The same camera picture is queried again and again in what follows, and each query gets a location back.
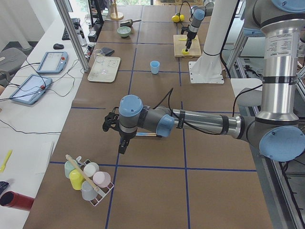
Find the plastic cup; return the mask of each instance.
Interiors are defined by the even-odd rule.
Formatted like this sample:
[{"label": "plastic cup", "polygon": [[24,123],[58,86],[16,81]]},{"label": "plastic cup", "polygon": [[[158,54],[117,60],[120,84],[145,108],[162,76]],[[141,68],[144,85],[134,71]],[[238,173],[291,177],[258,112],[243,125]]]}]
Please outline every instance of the plastic cup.
[{"label": "plastic cup", "polygon": [[107,187],[110,184],[111,177],[109,173],[106,172],[97,172],[93,175],[93,182],[98,187]]},{"label": "plastic cup", "polygon": [[92,186],[87,181],[84,181],[81,185],[81,196],[84,200],[90,201],[97,197],[97,192],[94,191]]},{"label": "plastic cup", "polygon": [[34,198],[16,192],[6,192],[0,198],[0,205],[8,208],[30,211]]},{"label": "plastic cup", "polygon": [[100,167],[95,162],[88,163],[84,168],[84,173],[87,177],[92,177],[96,172],[100,170]]},{"label": "plastic cup", "polygon": [[72,184],[72,187],[75,190],[81,190],[81,185],[84,182],[85,178],[80,174],[79,171],[72,170],[69,174],[69,178]]},{"label": "plastic cup", "polygon": [[74,166],[70,163],[70,161],[66,161],[65,163],[65,176],[69,179],[69,174],[72,170],[74,170]]},{"label": "plastic cup", "polygon": [[94,59],[97,63],[103,64],[105,62],[106,54],[102,51],[102,49],[96,49],[93,51]]},{"label": "plastic cup", "polygon": [[151,71],[152,71],[152,74],[158,74],[159,68],[160,68],[159,61],[152,61],[151,62]]}]

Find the green bowl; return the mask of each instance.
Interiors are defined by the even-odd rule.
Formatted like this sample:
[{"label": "green bowl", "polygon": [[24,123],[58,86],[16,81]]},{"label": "green bowl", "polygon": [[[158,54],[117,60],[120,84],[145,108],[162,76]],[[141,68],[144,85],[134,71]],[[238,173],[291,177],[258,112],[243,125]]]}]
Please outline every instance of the green bowl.
[{"label": "green bowl", "polygon": [[132,30],[128,26],[121,26],[118,28],[117,32],[121,37],[128,37]]}]

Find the keyboard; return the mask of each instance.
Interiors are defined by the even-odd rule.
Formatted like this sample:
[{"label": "keyboard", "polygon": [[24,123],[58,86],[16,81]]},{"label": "keyboard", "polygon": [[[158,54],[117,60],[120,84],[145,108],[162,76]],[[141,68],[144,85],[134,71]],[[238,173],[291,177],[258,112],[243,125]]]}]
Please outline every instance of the keyboard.
[{"label": "keyboard", "polygon": [[[81,19],[80,18],[71,18],[71,21],[72,21],[72,24],[74,23],[80,23],[81,22]],[[66,40],[70,40],[70,37],[69,37],[69,34],[68,34],[68,31],[65,30],[63,31],[63,35],[62,35],[62,38],[61,38],[63,41],[66,41]]]}]

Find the white pillar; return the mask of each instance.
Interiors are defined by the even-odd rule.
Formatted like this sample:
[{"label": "white pillar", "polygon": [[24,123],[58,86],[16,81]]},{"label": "white pillar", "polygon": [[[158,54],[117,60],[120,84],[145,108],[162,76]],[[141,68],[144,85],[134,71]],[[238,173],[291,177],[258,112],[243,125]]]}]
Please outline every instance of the white pillar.
[{"label": "white pillar", "polygon": [[202,53],[189,62],[191,83],[224,83],[220,51],[238,0],[216,0]]}]

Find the wooden cutting board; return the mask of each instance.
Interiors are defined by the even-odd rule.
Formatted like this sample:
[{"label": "wooden cutting board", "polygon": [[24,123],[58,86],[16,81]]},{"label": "wooden cutting board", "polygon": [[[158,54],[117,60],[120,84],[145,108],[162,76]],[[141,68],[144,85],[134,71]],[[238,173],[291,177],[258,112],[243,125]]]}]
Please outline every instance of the wooden cutting board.
[{"label": "wooden cutting board", "polygon": [[182,54],[182,49],[185,49],[187,35],[174,35],[173,36],[173,46],[174,46],[174,55],[175,57],[200,57],[201,56],[201,48],[199,44],[198,35],[196,35],[195,39],[192,40],[191,48],[189,49],[188,55]]}]

